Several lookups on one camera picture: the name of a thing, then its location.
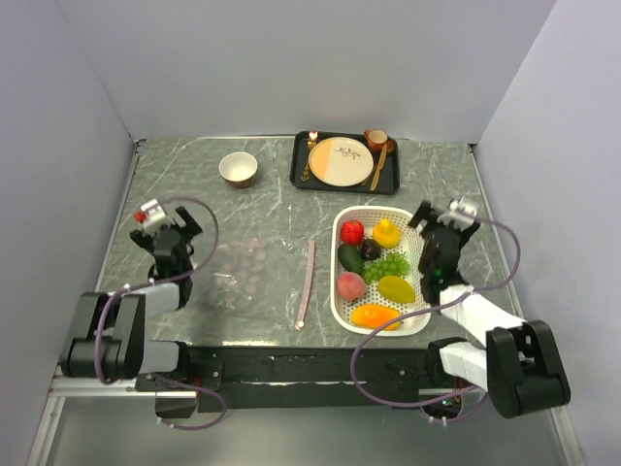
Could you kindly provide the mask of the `yellow bell pepper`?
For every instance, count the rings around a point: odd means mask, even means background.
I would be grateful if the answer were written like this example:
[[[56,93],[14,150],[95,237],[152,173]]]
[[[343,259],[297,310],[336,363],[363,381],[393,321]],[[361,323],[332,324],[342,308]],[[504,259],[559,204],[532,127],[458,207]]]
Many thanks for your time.
[[[388,218],[381,219],[373,228],[373,239],[384,249],[394,249],[401,243],[401,230]]]

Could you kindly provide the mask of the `green grape bunch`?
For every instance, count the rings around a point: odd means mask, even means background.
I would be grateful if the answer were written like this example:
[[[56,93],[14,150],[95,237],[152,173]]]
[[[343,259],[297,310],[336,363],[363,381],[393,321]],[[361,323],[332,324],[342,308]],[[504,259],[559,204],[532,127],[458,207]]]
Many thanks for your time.
[[[370,284],[379,282],[379,280],[385,276],[398,276],[403,278],[409,271],[409,262],[403,254],[389,252],[387,255],[377,260],[366,262],[362,277],[366,284]]]

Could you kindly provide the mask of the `red strawberry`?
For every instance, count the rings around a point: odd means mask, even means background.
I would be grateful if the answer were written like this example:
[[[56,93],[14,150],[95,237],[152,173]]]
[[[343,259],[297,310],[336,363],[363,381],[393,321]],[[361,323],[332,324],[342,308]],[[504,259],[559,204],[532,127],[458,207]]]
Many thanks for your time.
[[[358,247],[365,239],[365,227],[357,219],[347,220],[343,223],[340,238],[344,244]]]

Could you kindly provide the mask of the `green avocado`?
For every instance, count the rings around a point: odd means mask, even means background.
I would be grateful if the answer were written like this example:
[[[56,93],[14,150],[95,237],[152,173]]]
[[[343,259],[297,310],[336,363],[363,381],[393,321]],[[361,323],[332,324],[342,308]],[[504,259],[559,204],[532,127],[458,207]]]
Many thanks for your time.
[[[359,249],[355,246],[349,244],[339,245],[337,249],[337,257],[347,272],[352,272],[359,276],[363,274],[364,260]]]

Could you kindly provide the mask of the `clear zip top bag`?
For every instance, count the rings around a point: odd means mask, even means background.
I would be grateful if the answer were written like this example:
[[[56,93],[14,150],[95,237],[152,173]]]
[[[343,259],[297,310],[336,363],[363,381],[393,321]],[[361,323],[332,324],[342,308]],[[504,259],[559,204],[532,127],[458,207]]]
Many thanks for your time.
[[[235,328],[280,323],[298,330],[310,300],[315,254],[314,240],[223,243],[200,274],[199,302]]]

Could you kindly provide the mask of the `pink peach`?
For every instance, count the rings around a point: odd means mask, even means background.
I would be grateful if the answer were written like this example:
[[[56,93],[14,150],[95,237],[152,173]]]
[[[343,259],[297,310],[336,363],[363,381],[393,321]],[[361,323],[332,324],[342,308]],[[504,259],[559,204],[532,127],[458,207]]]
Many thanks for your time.
[[[338,295],[348,302],[362,298],[367,291],[364,279],[353,272],[342,273],[338,277],[336,285]]]

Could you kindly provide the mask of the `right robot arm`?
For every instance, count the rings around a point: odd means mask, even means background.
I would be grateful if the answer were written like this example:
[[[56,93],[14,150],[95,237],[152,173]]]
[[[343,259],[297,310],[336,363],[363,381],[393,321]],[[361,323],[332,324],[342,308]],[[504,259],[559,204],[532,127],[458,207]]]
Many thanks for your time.
[[[459,270],[461,251],[478,230],[477,207],[454,199],[445,210],[422,202],[409,221],[423,250],[417,269],[423,300],[470,333],[429,344],[424,373],[435,386],[455,378],[485,390],[504,418],[564,406],[571,388],[549,325],[527,321],[487,300]]]

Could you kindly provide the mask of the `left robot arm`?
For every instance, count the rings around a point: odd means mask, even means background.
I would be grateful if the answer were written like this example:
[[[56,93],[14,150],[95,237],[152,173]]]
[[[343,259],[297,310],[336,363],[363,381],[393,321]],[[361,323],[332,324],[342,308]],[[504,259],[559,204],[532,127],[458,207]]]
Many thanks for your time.
[[[189,300],[192,241],[203,228],[185,207],[171,216],[155,201],[136,212],[135,220],[130,239],[153,259],[147,282],[82,294],[60,355],[66,377],[104,383],[136,377],[145,361],[147,316],[181,309]]]

